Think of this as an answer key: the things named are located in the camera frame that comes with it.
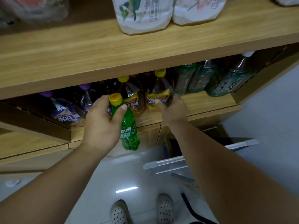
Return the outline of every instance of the person's left arm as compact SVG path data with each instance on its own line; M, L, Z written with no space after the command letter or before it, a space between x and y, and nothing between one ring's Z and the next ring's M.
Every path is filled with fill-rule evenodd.
M2 224L65 223L99 162L119 140L127 107L110 119L108 104L108 96L94 103L76 150L0 203Z

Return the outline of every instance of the black cable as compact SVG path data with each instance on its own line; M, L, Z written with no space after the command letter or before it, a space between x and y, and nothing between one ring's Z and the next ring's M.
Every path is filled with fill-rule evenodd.
M205 217L203 217L203 216L201 216L201 215L195 213L195 211L192 209L192 207L191 207L191 205L190 205L190 203L189 203L189 201L188 201L188 199L187 199L185 193L182 193L181 196L182 196L182 198L183 198L183 200L184 200L184 202L185 202L185 204L186 204L186 206L187 206L189 212L191 213L191 215L192 215L194 218L196 218L197 220L203 222L204 224L217 224L217 223L215 223L215 222L213 222L213 221L211 221L211 220L209 220L209 219L206 219Z

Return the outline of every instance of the person's left hand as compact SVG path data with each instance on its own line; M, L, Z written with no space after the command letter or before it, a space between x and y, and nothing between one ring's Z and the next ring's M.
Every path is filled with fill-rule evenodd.
M121 135L121 123L127 110L122 105L113 118L108 114L109 95L99 98L88 112L81 147L93 149L106 156L118 143Z

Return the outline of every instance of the green bottle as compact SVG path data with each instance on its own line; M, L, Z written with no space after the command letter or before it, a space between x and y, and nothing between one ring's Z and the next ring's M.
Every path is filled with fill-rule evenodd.
M112 116L116 110L123 105L121 94L114 93L109 96L110 104L112 105ZM121 142L125 150L136 151L140 144L140 139L137 137L137 128L134 114L130 109L127 109L123 122L121 124Z
M254 51L242 53L233 59L233 65L229 61L226 66L219 69L205 88L207 94L218 97L229 94L236 89L244 79L251 75L249 57L253 53Z
M203 91L216 70L217 64L214 60L198 62L197 68L188 86L188 91L190 93L198 93Z
M196 67L197 63L184 64L175 67L176 86L174 91L179 96L182 96L186 93L190 79L193 75L193 72L196 70Z

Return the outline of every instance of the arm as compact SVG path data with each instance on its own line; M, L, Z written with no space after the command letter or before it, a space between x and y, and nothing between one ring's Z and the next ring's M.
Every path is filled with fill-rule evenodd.
M113 118L102 96L87 114L81 145L0 203L1 223L61 223L68 218L99 162L114 148L126 105Z
M155 103L220 224L299 223L299 199L188 123L177 95L169 107Z

